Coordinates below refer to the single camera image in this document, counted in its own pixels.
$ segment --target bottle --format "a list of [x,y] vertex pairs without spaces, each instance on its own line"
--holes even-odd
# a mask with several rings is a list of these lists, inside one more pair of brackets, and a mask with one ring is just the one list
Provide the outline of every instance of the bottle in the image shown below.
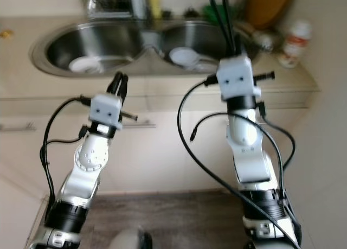
[[154,19],[160,19],[162,17],[162,8],[160,0],[149,0],[151,6],[151,12]]
[[290,28],[290,32],[278,56],[281,65],[294,68],[311,39],[312,27],[308,21],[298,20]]

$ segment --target green object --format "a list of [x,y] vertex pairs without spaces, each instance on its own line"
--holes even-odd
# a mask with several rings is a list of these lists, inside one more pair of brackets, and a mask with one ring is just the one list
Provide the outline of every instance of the green object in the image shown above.
[[[223,23],[226,24],[227,23],[226,13],[224,11],[223,5],[217,5],[217,8],[218,8],[218,11],[221,15]],[[202,14],[208,22],[210,22],[212,24],[218,24],[217,17],[216,17],[216,15],[215,15],[215,13],[214,13],[214,11],[210,5],[206,5],[202,8]],[[234,20],[236,18],[236,16],[237,16],[237,8],[230,6],[231,19]]]

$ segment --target dark floor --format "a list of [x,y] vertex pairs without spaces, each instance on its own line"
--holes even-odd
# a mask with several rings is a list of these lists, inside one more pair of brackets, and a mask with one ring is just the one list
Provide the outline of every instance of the dark floor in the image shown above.
[[141,226],[154,249],[242,249],[242,207],[222,192],[99,196],[82,231],[81,249],[106,249],[121,230]]

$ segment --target stainless steel sink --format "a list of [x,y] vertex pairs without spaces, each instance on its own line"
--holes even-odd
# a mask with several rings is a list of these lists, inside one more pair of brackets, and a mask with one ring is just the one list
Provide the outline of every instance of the stainless steel sink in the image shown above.
[[136,60],[143,44],[141,32],[134,24],[73,24],[41,39],[31,52],[31,60],[40,70],[60,76],[103,74]]
[[[259,48],[252,46],[247,35],[242,39],[249,56],[255,57]],[[170,21],[144,28],[135,22],[91,21],[68,25],[41,38],[32,47],[30,58],[41,71],[65,77],[111,76],[119,69],[128,69],[130,75],[139,71],[140,75],[144,66],[147,73],[155,74],[156,67],[166,67],[171,70],[168,74],[184,74],[184,69],[169,58],[169,52],[177,47],[190,47],[215,63],[225,57],[226,51],[219,27],[206,22]],[[145,54],[153,52],[156,57]]]
[[[259,52],[259,47],[253,44],[245,33],[237,29],[236,32],[241,35],[248,56],[254,59]],[[187,21],[165,28],[160,38],[160,49],[166,61],[172,62],[169,53],[177,47],[192,48],[199,55],[217,61],[224,58],[226,54],[226,41],[220,28],[206,22]]]

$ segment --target white wall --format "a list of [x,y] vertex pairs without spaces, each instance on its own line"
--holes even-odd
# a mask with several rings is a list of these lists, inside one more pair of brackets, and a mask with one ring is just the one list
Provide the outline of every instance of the white wall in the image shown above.
[[[181,14],[187,7],[199,9],[208,0],[162,0],[162,7]],[[80,15],[80,0],[0,0],[0,16]]]
[[303,249],[346,248],[346,13],[346,0],[296,0],[282,24],[312,22],[303,64],[322,89],[295,126],[298,152],[286,177],[305,228]]

